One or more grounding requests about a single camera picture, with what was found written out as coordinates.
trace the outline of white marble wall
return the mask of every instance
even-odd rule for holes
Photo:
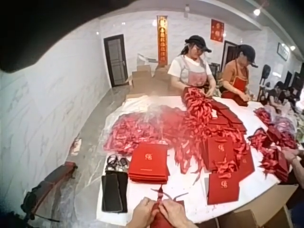
[[[100,21],[102,38],[124,34],[126,60],[128,74],[136,70],[137,53],[146,57],[158,58],[157,49],[157,28],[153,26],[153,21],[157,15],[168,16],[168,61],[171,62],[182,50],[184,40],[191,35],[200,35],[212,49],[212,53],[207,54],[207,60],[211,63],[222,61],[224,43],[210,40],[211,19],[189,14],[189,18],[184,18],[181,12],[172,11],[140,11],[123,15],[103,18]],[[259,68],[250,67],[250,90],[255,94],[259,90],[259,81],[264,64],[269,64],[273,69],[276,63],[283,64],[283,72],[280,80],[284,81],[287,71],[291,73],[299,71],[301,62],[297,60],[292,52],[288,61],[284,61],[277,53],[280,38],[269,28],[262,31],[241,31],[234,26],[225,24],[225,40],[236,44],[249,44],[256,50],[256,63]],[[270,81],[277,81],[276,76],[270,76]]]
[[[67,158],[85,121],[109,90],[99,20],[74,30],[35,65],[0,72],[0,205],[20,212],[24,193]]]

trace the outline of gold logo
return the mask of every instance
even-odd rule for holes
[[[152,160],[152,154],[146,153],[145,158],[146,158],[146,160]]]
[[[223,181],[221,182],[221,186],[222,186],[222,188],[224,188],[224,189],[228,188],[228,183],[227,183],[227,181],[226,181],[226,180],[223,180]]]
[[[223,145],[223,144],[218,145],[218,149],[219,149],[219,151],[221,151],[221,152],[224,152],[224,151],[225,151],[225,148],[224,148],[224,145]]]

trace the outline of tiled floor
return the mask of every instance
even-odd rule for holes
[[[105,162],[105,156],[98,150],[98,145],[100,145],[100,135],[106,117],[122,105],[128,89],[128,86],[121,86],[110,90],[83,126],[79,135],[82,139],[80,151],[77,156],[69,156],[67,159],[78,166],[75,179],[69,180],[57,194],[52,218],[61,222],[53,222],[51,227],[101,228],[106,226],[94,221],[99,192],[99,184],[96,181],[101,177]]]

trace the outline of person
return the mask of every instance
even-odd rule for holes
[[[154,220],[157,213],[161,213],[175,228],[198,228],[186,217],[185,208],[171,199],[163,200],[158,209],[152,210],[156,202],[147,197],[135,207],[131,221],[126,228],[146,228]]]
[[[297,156],[304,158],[304,151],[285,147],[282,149],[282,153],[284,154],[286,160],[293,167],[293,172],[295,174],[295,178],[298,180],[299,185],[302,189],[304,189],[304,167],[297,159]]]
[[[276,83],[275,87],[268,92],[267,102],[271,107],[274,107],[277,111],[282,108],[282,104],[279,101],[279,96],[284,90],[284,83],[279,81]]]
[[[216,81],[212,75],[208,63],[201,59],[205,52],[211,52],[206,46],[205,40],[197,35],[191,36],[185,40],[186,45],[180,55],[174,58],[168,70],[171,76],[171,86],[179,93],[184,88],[194,86],[202,89],[208,81],[209,90],[205,94],[207,97],[212,96],[216,87]]]
[[[237,47],[237,58],[225,65],[222,80],[220,81],[220,92],[222,98],[235,100],[239,105],[250,100],[246,94],[246,86],[249,83],[248,66],[255,68],[256,51],[250,45],[239,45]]]

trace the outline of ceiling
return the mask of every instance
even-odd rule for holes
[[[304,61],[302,53],[304,53],[304,42],[298,37],[296,27],[286,19],[288,13],[284,13],[282,17],[282,7],[277,7],[276,0],[266,9],[261,10],[261,14],[256,17],[253,11],[260,5],[260,0],[137,0],[128,7],[111,12],[103,17],[119,15],[122,13],[130,13],[144,10],[165,10],[165,11],[180,11],[184,12],[185,5],[189,4],[190,13],[204,15],[206,17],[221,20],[227,24],[233,25],[240,30],[259,30],[263,26],[270,27],[288,46],[296,46],[294,50],[295,56]]]

